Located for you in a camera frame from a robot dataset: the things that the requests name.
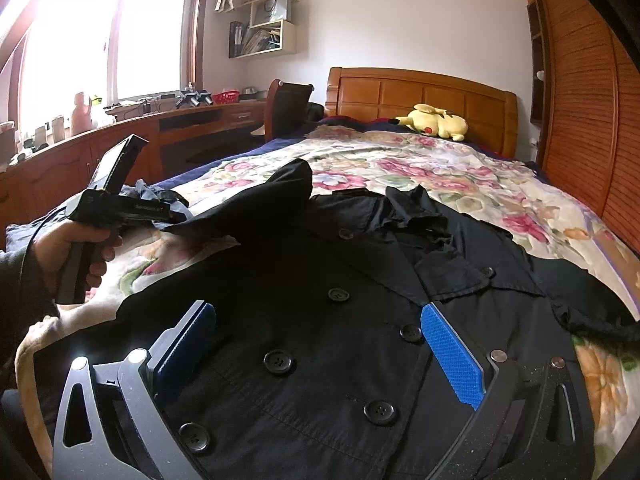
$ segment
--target device handle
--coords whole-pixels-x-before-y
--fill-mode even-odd
[[[60,272],[60,283],[56,294],[56,303],[62,305],[82,304],[89,290],[86,276],[89,266],[102,259],[102,249],[113,245],[118,237],[117,231],[100,243],[71,242],[69,255]]]

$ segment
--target wooden chair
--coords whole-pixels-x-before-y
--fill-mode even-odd
[[[274,79],[264,107],[264,142],[292,133],[306,123],[313,85],[285,83]]]

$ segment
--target human hand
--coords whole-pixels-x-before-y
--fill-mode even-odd
[[[42,270],[43,279],[47,290],[52,296],[58,290],[60,269],[64,265],[71,248],[71,242],[103,242],[111,232],[108,229],[100,229],[87,224],[65,220],[39,236],[33,243],[33,253]],[[102,261],[94,262],[89,267],[86,276],[87,285],[100,286],[102,276],[107,272],[107,262],[115,258],[114,247],[122,245],[122,238],[118,237],[111,247],[102,249]]]

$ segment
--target person's arm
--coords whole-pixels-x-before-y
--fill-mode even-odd
[[[107,229],[64,221],[39,236],[26,254],[22,279],[20,268],[25,249],[0,252],[0,366],[11,357],[28,328],[44,316],[57,316],[53,303],[58,289],[58,275],[65,263],[71,242],[101,242],[109,237]],[[113,248],[102,251],[104,261],[91,265],[86,281],[99,286],[113,260]]]

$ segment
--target window pane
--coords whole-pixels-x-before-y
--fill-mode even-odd
[[[106,96],[107,46],[116,0],[46,0],[31,26],[22,69],[20,128],[69,117],[74,95]]]
[[[180,88],[184,0],[124,0],[118,99]]]

